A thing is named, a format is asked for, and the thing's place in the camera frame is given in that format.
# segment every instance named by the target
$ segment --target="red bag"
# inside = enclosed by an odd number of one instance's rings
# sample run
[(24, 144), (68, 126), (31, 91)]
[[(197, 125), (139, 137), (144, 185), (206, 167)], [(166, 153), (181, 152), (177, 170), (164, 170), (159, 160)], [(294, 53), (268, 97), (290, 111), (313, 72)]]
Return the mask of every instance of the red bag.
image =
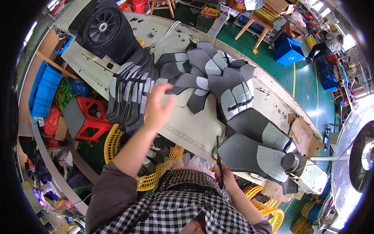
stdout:
[(44, 120), (44, 133), (47, 136), (53, 136), (56, 133), (58, 127), (58, 121), (60, 119), (60, 111), (56, 106), (51, 106), (47, 118)]
[(132, 0), (134, 12), (145, 13), (145, 0)]

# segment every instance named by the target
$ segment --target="window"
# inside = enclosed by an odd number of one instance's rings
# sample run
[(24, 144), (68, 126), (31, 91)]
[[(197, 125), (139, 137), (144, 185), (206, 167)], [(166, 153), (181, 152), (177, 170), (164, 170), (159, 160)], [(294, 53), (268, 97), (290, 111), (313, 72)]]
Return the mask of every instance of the window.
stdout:
[(350, 34), (347, 34), (344, 37), (343, 51), (347, 51), (350, 48), (354, 47), (355, 45), (356, 45), (356, 43), (353, 40), (353, 37)]
[(331, 12), (330, 8), (327, 8), (326, 10), (324, 10), (322, 13), (321, 13), (321, 17), (325, 17), (327, 14), (329, 14)]
[(53, 10), (59, 4), (60, 4), (59, 0), (52, 0), (52, 2), (50, 2), (50, 4), (48, 5), (48, 8), (49, 10)]
[(317, 4), (315, 4), (314, 6), (312, 6), (313, 9), (315, 9), (316, 11), (319, 11), (321, 10), (321, 8), (324, 6), (323, 2), (318, 2)]
[(35, 23), (33, 24), (33, 26), (31, 27), (30, 31), (29, 31), (28, 34), (26, 35), (26, 38), (25, 38), (25, 40), (24, 40), (24, 46), (26, 46), (28, 40), (30, 40), (30, 37), (31, 37), (31, 35), (33, 34), (33, 31), (34, 31), (34, 28), (35, 28), (36, 24), (37, 24), (37, 22), (35, 22)]

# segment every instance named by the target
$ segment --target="yellow floor line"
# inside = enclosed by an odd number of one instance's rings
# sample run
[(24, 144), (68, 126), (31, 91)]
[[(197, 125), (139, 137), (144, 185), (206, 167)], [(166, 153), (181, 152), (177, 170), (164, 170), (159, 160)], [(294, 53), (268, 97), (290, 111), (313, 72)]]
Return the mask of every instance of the yellow floor line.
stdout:
[(296, 83), (296, 64), (294, 64), (294, 90), (292, 91), (292, 97), (295, 97), (295, 83)]
[(317, 79), (316, 64), (314, 64), (314, 72), (316, 73), (316, 84), (317, 84), (317, 121), (316, 121), (316, 126), (318, 126), (318, 116), (319, 116), (319, 94), (318, 94), (318, 79)]
[(289, 202), (289, 204), (288, 204), (288, 206), (287, 206), (287, 208), (286, 208), (286, 210), (284, 211), (284, 213), (286, 213), (287, 212), (287, 210), (288, 210), (288, 208), (289, 208), (289, 206), (291, 205), (291, 203), (292, 203), (292, 201), (294, 200), (294, 198), (292, 198), (291, 199), (291, 201)]

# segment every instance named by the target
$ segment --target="scissors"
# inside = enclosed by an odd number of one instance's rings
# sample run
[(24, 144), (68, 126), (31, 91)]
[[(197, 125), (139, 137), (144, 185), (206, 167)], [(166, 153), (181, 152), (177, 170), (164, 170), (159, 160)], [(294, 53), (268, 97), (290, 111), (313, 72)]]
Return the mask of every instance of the scissors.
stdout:
[(218, 155), (218, 147), (220, 146), (220, 139), (219, 136), (217, 136), (217, 165), (220, 169), (220, 174), (221, 174), (221, 183), (220, 183), (220, 188), (223, 189), (225, 187), (225, 178), (223, 175), (223, 169), (222, 169), (222, 164), (221, 164), (221, 158)]

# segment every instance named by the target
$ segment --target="person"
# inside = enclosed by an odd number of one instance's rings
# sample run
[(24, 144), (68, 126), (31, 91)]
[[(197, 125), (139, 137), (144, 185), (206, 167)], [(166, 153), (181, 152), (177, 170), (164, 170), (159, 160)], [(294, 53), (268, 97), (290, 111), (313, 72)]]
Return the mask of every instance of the person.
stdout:
[(215, 177), (191, 169), (168, 170), (153, 193), (137, 201), (135, 177), (158, 130), (167, 122), (176, 97), (161, 105), (170, 84), (157, 84), (147, 101), (144, 125), (128, 140), (112, 162), (105, 165), (93, 188), (86, 214), (86, 233), (257, 233), (272, 227), (247, 199), (234, 174), (222, 164)]
[(335, 54), (338, 51), (341, 51), (341, 45), (344, 43), (343, 36), (338, 35), (335, 37), (334, 35), (325, 34), (326, 40), (320, 44), (316, 44), (312, 47), (311, 52), (309, 53), (306, 60), (308, 62), (317, 61), (319, 58), (329, 56), (331, 54)]

